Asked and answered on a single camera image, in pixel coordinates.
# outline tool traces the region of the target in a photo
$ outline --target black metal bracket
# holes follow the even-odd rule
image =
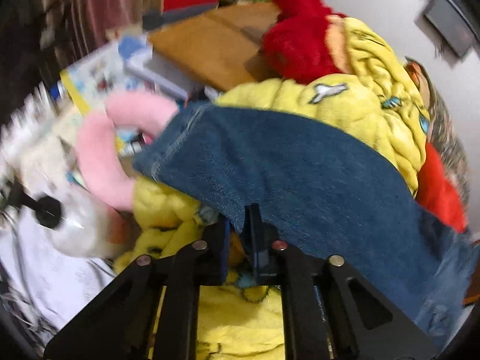
[[[260,285],[280,287],[287,360],[431,360],[436,346],[340,256],[318,259],[278,239],[258,205],[244,232]],[[47,345],[50,360],[194,360],[199,286],[227,274],[230,223],[175,256],[130,264]],[[159,305],[157,334],[153,326]]]

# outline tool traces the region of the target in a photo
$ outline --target red plush toy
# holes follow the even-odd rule
[[[333,73],[334,64],[325,36],[334,13],[322,0],[272,0],[281,10],[277,23],[263,36],[267,63],[279,74],[300,84]]]
[[[440,155],[430,142],[425,151],[427,159],[418,173],[417,203],[455,232],[463,233],[467,219],[458,192],[445,177]]]

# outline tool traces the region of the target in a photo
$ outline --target pink plush toy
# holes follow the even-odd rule
[[[90,192],[119,211],[132,211],[135,179],[123,171],[115,150],[115,128],[136,127],[160,135],[179,108],[175,102],[144,91],[114,92],[105,101],[106,114],[91,112],[80,128],[78,167]]]

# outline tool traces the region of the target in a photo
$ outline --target bolt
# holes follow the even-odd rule
[[[342,266],[345,263],[345,259],[335,254],[328,259],[328,262],[333,266]]]
[[[285,241],[282,241],[281,239],[277,239],[272,243],[272,249],[275,249],[276,251],[284,251],[288,247],[289,245]]]
[[[152,262],[152,258],[147,254],[144,254],[143,256],[140,256],[137,258],[137,264],[140,266],[147,266],[151,262]]]
[[[203,239],[199,239],[195,241],[191,247],[194,248],[196,251],[204,251],[207,248],[208,244]]]

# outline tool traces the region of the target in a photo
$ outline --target yellow blanket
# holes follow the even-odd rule
[[[346,50],[355,75],[335,74],[308,86],[271,79],[244,84],[217,100],[220,106],[289,112],[330,124],[387,158],[414,194],[425,161],[429,116],[420,94],[393,51],[362,22],[344,19]],[[200,202],[164,184],[138,178],[134,214],[143,233],[134,250],[115,262],[123,270],[137,256],[175,254],[201,237]],[[227,283],[200,290],[197,358],[284,358],[281,299],[276,288],[242,288],[234,267],[243,259],[231,244]]]
[[[388,159],[415,195],[429,123],[423,100],[382,38],[351,17],[345,29],[355,75],[332,74],[307,86],[280,79],[243,84],[217,104],[299,114],[337,127]]]

